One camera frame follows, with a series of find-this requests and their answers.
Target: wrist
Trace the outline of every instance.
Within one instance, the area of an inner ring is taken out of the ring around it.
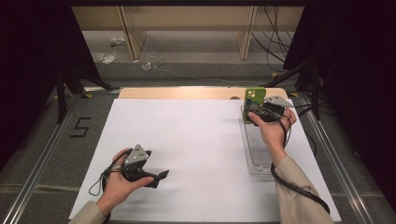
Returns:
[[[267,147],[275,167],[284,157],[288,156],[285,149],[281,146],[267,146]]]
[[[116,207],[116,204],[111,203],[110,200],[104,199],[103,196],[98,200],[96,204],[98,205],[99,209],[105,217],[111,212],[111,210],[113,210],[114,207]]]

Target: metal frame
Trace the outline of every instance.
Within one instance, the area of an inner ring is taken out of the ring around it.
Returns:
[[[300,94],[301,100],[304,105],[309,105],[310,101],[305,93]],[[364,202],[363,198],[359,195],[358,190],[353,184],[349,174],[347,173],[346,168],[335,151],[332,141],[329,136],[326,134],[320,120],[316,120],[315,115],[312,112],[308,112],[307,116],[309,121],[311,122],[315,133],[323,146],[323,149],[326,153],[326,156],[329,159],[330,164],[332,165],[332,169],[334,170],[346,197],[348,198],[350,205],[355,212],[355,215],[359,221],[359,223],[374,223],[372,216],[370,215],[367,205]]]
[[[62,122],[56,124],[48,143],[44,147],[43,152],[41,153],[40,157],[37,160],[37,163],[35,164],[35,167],[32,170],[32,173],[29,174],[29,177],[23,184],[20,193],[16,197],[13,204],[10,206],[10,209],[8,210],[3,223],[18,223],[26,205],[28,204],[33,194],[33,191],[35,190],[35,186],[38,183],[38,180],[44,173],[50,157],[62,137],[64,127],[66,126],[67,121],[69,120],[69,117],[72,114],[79,98],[79,95],[74,95],[71,98],[69,109],[67,110],[64,119],[62,120]]]

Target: white table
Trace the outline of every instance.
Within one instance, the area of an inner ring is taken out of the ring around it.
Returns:
[[[112,220],[278,222],[274,181],[248,174],[239,126],[242,104],[216,99],[115,100],[70,217],[88,200],[97,201],[89,188],[113,156],[140,144],[152,151],[145,171],[169,169],[169,175],[157,189],[135,191],[113,210]],[[299,120],[287,152],[330,206],[332,219],[340,221]]]

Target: cable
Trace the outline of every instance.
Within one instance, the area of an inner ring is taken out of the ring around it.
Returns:
[[[257,38],[256,36],[251,33],[253,38],[256,40],[256,42],[260,45],[260,47],[262,47],[267,53],[270,53],[272,56],[276,57],[278,60],[280,60],[282,63],[285,62],[285,60],[279,58],[278,56],[276,56],[271,50],[269,50],[268,48],[266,48]]]
[[[274,36],[274,33],[272,33],[272,36],[271,36],[271,38],[270,38],[270,42],[269,42],[269,44],[268,44],[268,49],[270,48],[270,46],[271,46],[271,42],[272,42],[272,37]],[[277,72],[281,72],[281,73],[284,73],[285,71],[280,71],[280,70],[277,70],[277,69],[275,69],[271,64],[270,64],[270,61],[269,61],[269,59],[268,59],[269,57],[268,57],[268,51],[267,51],[267,63],[268,63],[268,66],[270,66],[270,68],[271,69],[273,69],[274,71],[277,71]]]
[[[263,34],[263,35],[265,35],[265,37],[267,37],[269,40],[271,40],[271,38],[270,38],[268,35],[266,35],[264,31],[262,31],[262,34]],[[286,44],[283,44],[283,43],[276,42],[275,40],[271,40],[271,41],[272,41],[272,42],[274,42],[274,43],[276,43],[276,44],[278,44],[278,45],[282,45],[283,47],[290,48],[290,46],[289,46],[289,45],[286,45]]]
[[[92,188],[94,186],[96,186],[98,183],[101,184],[102,186],[102,190],[105,191],[105,187],[106,187],[106,183],[107,183],[107,179],[108,176],[110,175],[110,173],[112,173],[113,171],[111,171],[111,168],[113,168],[114,164],[116,164],[116,162],[123,156],[131,153],[132,149],[126,150],[124,152],[122,152],[113,162],[111,162],[111,164],[100,174],[99,179],[90,187],[90,189],[88,190],[88,192],[93,195],[93,196],[98,196],[101,192],[101,188],[99,187],[99,191],[94,194],[91,192]]]
[[[308,106],[308,107],[307,107],[306,109],[302,110],[302,111],[298,114],[299,117],[302,116],[304,113],[306,113],[306,112],[308,112],[309,110],[312,110],[312,109],[314,108],[312,105],[300,105],[300,106],[298,106],[298,107],[302,107],[302,106]],[[330,107],[330,106],[329,106],[329,105],[326,105],[326,104],[319,104],[318,107]],[[324,113],[324,114],[328,114],[328,115],[332,115],[332,116],[333,116],[333,114],[327,113],[327,112],[325,112],[325,111],[322,111],[322,110],[319,110],[319,111],[322,112],[322,113]]]
[[[315,143],[314,138],[311,135],[309,135],[308,132],[306,132],[304,130],[304,133],[305,133],[306,136],[308,136],[308,138],[311,140],[312,144],[314,145],[314,157],[316,157],[317,156],[317,152],[318,152],[317,144]]]
[[[266,8],[266,7],[264,7],[264,11],[265,11],[265,14],[266,14],[266,16],[267,16],[267,18],[268,18],[268,20],[269,20],[269,22],[270,22],[270,24],[271,24],[271,26],[272,26],[272,28],[273,28],[273,35],[271,36],[270,40],[273,41],[272,38],[273,38],[274,33],[275,33],[278,42],[281,43],[281,45],[279,45],[279,48],[280,48],[280,50],[282,51],[283,56],[286,57],[286,55],[285,55],[285,53],[283,52],[283,49],[282,49],[282,46],[284,46],[284,44],[283,44],[282,39],[280,38],[280,36],[279,36],[279,34],[278,34],[278,32],[277,32],[277,13],[278,13],[278,11],[279,11],[279,7],[278,7],[278,6],[275,6],[275,7],[274,7],[275,23],[272,23],[272,20],[271,20],[269,14],[268,14],[268,11],[267,11],[267,8]]]
[[[318,105],[322,105],[322,107],[329,107],[328,104],[318,104]],[[294,108],[300,108],[300,107],[304,107],[304,106],[311,106],[311,104],[309,104],[309,105],[297,105]]]
[[[286,32],[286,34],[288,34],[288,36],[289,36],[290,40],[292,40],[292,39],[293,39],[293,37],[291,37],[291,35],[289,34],[289,32]]]
[[[283,142],[283,146],[286,147],[286,144],[288,143],[288,140],[287,140],[287,137],[286,137],[286,136],[287,136],[286,127],[285,127],[285,125],[283,124],[282,120],[280,120],[279,117],[276,117],[276,120],[277,120],[277,122],[280,124],[280,126],[281,126],[282,129],[283,129],[283,133],[284,133],[284,142]],[[315,194],[313,194],[313,193],[311,193],[311,192],[309,192],[309,191],[307,191],[307,190],[305,190],[305,189],[302,189],[302,188],[300,188],[300,187],[298,187],[298,186],[295,186],[295,185],[291,184],[290,182],[288,182],[287,180],[281,178],[281,177],[275,172],[275,166],[274,166],[273,163],[271,163],[271,174],[272,174],[272,176],[274,177],[274,179],[275,179],[276,181],[278,181],[280,184],[284,185],[284,186],[287,187],[288,189],[291,189],[291,190],[293,190],[293,191],[295,191],[295,192],[297,192],[297,193],[299,193],[299,194],[302,194],[303,196],[305,196],[305,197],[307,197],[307,198],[313,200],[313,201],[316,202],[316,203],[319,203],[319,204],[323,207],[323,209],[324,209],[328,214],[330,214],[329,205],[327,205],[327,204],[326,204],[322,199],[320,199],[317,195],[315,195]]]
[[[288,136],[288,140],[286,140],[286,144],[285,144],[285,147],[286,147],[286,145],[287,145],[287,144],[288,144],[288,142],[289,142],[290,136],[291,136],[291,120],[289,119],[289,117],[288,117],[288,116],[282,115],[282,117],[285,117],[285,118],[287,118],[287,119],[288,119],[288,121],[289,121],[289,126],[290,126],[290,128],[289,128],[289,136]]]
[[[138,44],[141,46],[141,48],[142,48],[142,50],[143,50],[144,52],[148,53],[148,51],[146,50],[146,48],[143,46],[142,43],[138,43]],[[196,80],[200,80],[200,81],[220,81],[220,82],[232,83],[232,84],[258,84],[258,85],[261,85],[261,86],[262,86],[262,85],[268,84],[268,83],[261,83],[261,82],[257,82],[257,81],[230,81],[230,80],[219,79],[219,78],[199,78],[199,77],[183,76],[183,75],[174,73],[174,72],[172,72],[172,71],[168,71],[168,70],[161,69],[161,68],[159,68],[155,63],[152,63],[152,65],[153,65],[154,69],[156,69],[156,70],[158,70],[158,71],[160,71],[160,72],[165,72],[165,73],[172,74],[172,75],[175,76],[175,77],[192,78],[192,79],[196,79]],[[268,62],[268,65],[269,65],[274,71],[281,72],[281,73],[286,72],[286,71],[276,70],[275,68],[273,68],[273,67],[271,66],[271,64],[269,64],[269,62]],[[290,82],[290,83],[285,83],[285,84],[279,84],[278,86],[287,86],[287,85],[292,84],[292,83],[294,83],[294,82],[296,82],[296,81],[292,81],[292,82]]]

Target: sleeve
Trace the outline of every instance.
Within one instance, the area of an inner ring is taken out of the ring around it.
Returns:
[[[287,156],[279,162],[276,173],[291,184],[319,197],[311,181],[291,157]],[[281,223],[333,223],[332,218],[319,203],[315,203],[277,181],[276,194]]]
[[[87,202],[81,210],[70,220],[69,224],[101,224],[104,215],[95,202]]]

